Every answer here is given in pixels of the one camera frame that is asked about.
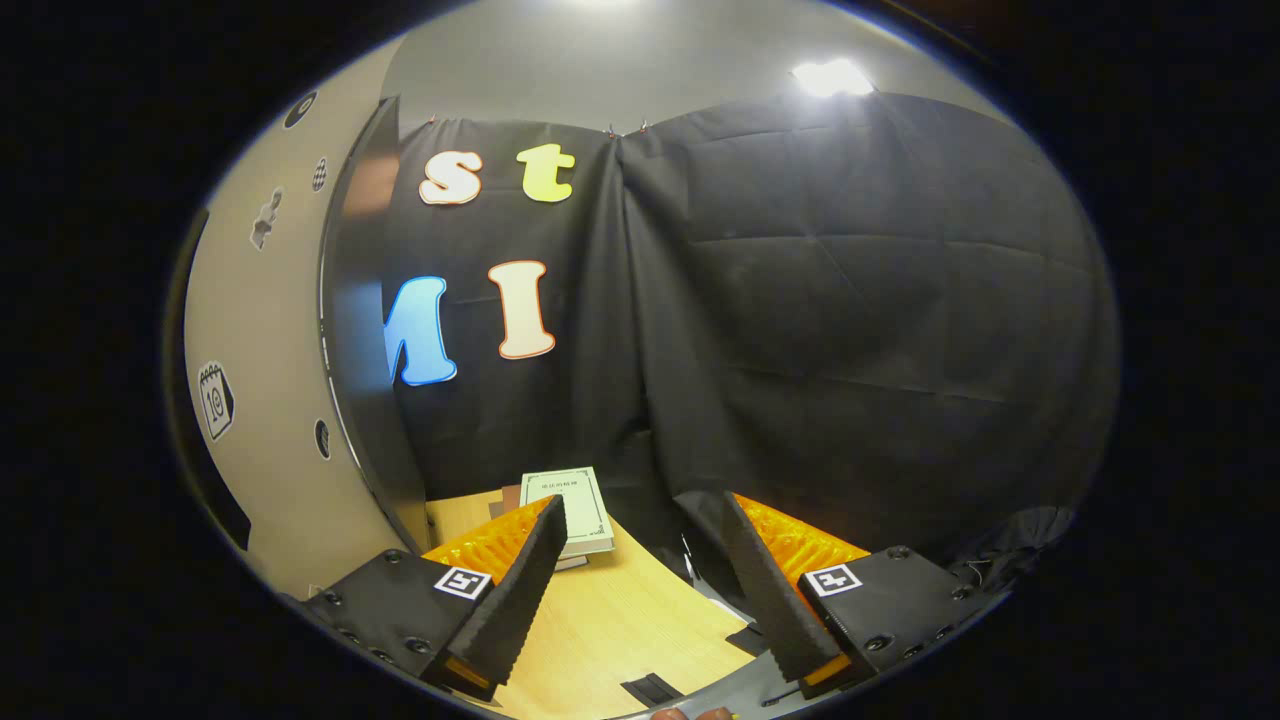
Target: white book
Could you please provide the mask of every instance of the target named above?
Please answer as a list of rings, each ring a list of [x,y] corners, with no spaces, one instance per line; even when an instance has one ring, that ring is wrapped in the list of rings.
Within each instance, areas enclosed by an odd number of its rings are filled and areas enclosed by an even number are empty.
[[[548,473],[525,473],[520,478],[520,503],[549,495],[564,497],[564,524],[568,538],[561,560],[613,550],[613,525],[604,511],[600,484],[591,468],[572,468]]]

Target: round sticker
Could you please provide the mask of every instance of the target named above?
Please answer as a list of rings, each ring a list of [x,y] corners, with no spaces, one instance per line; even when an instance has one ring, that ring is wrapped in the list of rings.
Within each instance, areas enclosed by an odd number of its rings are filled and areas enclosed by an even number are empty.
[[[311,105],[315,101],[316,101],[316,91],[314,90],[308,92],[306,97],[298,100],[298,104],[294,105],[293,109],[289,110],[289,114],[284,117],[284,129],[289,129],[293,126],[302,122],[302,117],[307,114],[307,110],[311,109]]]
[[[329,459],[329,425],[324,420],[316,420],[316,450],[320,451],[320,457]]]

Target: black tape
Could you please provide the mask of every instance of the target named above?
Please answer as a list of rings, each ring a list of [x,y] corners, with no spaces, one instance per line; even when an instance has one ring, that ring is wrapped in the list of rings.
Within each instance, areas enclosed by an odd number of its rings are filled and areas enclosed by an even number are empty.
[[[769,643],[764,639],[764,632],[755,623],[728,635],[724,638],[724,642],[753,657],[759,657],[764,655],[764,651],[769,650]]]
[[[671,687],[666,680],[653,673],[649,673],[639,680],[622,683],[622,689],[631,693],[631,697],[639,700],[645,707],[657,707],[685,697],[685,693]]]

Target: letter i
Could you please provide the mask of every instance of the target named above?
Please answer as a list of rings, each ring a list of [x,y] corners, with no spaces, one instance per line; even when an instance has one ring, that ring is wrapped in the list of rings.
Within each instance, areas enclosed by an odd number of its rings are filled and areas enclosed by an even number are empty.
[[[498,355],[507,360],[534,357],[556,347],[556,338],[543,328],[538,301],[538,278],[545,274],[547,265],[536,260],[516,260],[489,269],[489,279],[502,295],[502,320],[507,328]]]

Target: table surface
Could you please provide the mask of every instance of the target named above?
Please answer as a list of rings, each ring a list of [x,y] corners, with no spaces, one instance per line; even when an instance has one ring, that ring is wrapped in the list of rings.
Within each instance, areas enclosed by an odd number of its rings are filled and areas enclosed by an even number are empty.
[[[436,539],[486,523],[492,502],[502,502],[502,491],[428,502]],[[655,673],[692,693],[753,660],[724,641],[746,625],[741,619],[611,520],[612,552],[552,575],[511,680],[499,685],[490,710],[521,720],[616,717],[645,708],[621,683]]]

